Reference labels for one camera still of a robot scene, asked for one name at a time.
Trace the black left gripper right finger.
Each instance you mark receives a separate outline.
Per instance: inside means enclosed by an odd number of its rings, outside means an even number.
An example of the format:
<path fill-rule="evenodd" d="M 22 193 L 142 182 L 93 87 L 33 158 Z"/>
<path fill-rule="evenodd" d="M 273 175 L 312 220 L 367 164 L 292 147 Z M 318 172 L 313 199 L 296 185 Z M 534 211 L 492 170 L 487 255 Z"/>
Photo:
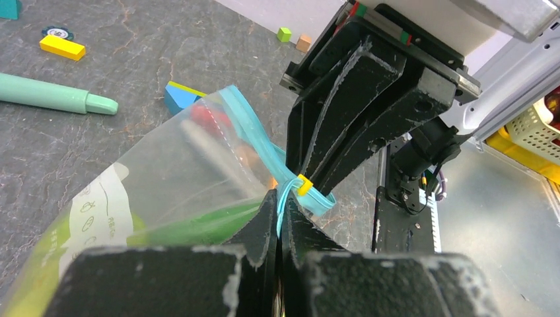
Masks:
<path fill-rule="evenodd" d="M 352 253 L 285 202 L 287 316 L 499 316 L 481 270 L 460 254 Z"/>

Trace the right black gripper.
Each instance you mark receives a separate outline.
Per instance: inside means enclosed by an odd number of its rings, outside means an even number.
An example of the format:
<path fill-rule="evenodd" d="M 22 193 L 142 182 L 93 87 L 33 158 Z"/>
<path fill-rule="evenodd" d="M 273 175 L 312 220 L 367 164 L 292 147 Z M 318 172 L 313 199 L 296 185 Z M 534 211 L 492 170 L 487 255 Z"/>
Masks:
<path fill-rule="evenodd" d="M 359 44 L 366 36 L 389 46 Z M 428 68 L 406 65 L 405 55 Z M 454 97 L 467 104 L 481 95 L 462 54 L 385 3 L 344 4 L 280 84 L 300 94 L 319 77 L 290 113 L 286 163 L 323 194 L 397 137 L 448 110 Z"/>

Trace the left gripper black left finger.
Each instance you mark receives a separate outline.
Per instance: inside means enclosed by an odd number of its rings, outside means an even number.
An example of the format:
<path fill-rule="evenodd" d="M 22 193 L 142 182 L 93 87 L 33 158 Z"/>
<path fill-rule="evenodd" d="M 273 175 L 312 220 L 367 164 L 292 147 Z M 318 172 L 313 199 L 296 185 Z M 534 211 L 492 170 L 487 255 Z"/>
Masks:
<path fill-rule="evenodd" d="M 277 316 L 277 191 L 220 244 L 97 247 L 69 266 L 46 316 Z"/>

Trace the clear zip top bag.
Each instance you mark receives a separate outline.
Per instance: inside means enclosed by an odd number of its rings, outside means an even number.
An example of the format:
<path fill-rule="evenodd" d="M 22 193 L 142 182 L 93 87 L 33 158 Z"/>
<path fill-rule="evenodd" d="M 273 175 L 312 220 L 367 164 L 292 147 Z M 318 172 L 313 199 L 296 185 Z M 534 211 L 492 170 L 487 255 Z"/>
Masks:
<path fill-rule="evenodd" d="M 322 215 L 333 207 L 335 199 L 320 192 L 304 175 L 287 168 L 284 150 L 271 142 L 252 107 L 235 86 L 209 94 L 197 103 L 228 116 L 232 127 L 220 128 L 220 135 L 203 129 L 236 153 L 243 167 L 265 187 L 264 192 L 245 195 L 192 146 L 180 129 L 181 121 L 191 120 L 188 111 L 183 110 L 146 134 L 83 188 L 54 222 L 70 215 L 125 217 L 134 214 L 142 219 L 144 229 L 150 230 L 253 199 L 263 201 L 269 190 L 276 190 L 278 315 L 287 316 L 283 302 L 281 244 L 285 202 L 295 199 L 303 214 L 309 209 L 315 215 Z"/>

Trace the light green toy bean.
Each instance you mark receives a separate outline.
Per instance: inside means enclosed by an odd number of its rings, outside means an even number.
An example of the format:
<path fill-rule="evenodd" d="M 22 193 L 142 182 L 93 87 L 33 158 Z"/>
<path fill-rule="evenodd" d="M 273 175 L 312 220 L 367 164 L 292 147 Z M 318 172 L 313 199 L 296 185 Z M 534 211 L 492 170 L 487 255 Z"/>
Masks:
<path fill-rule="evenodd" d="M 220 244 L 245 227 L 261 205 L 262 199 L 208 212 L 155 229 L 143 229 L 127 238 L 128 246 Z"/>

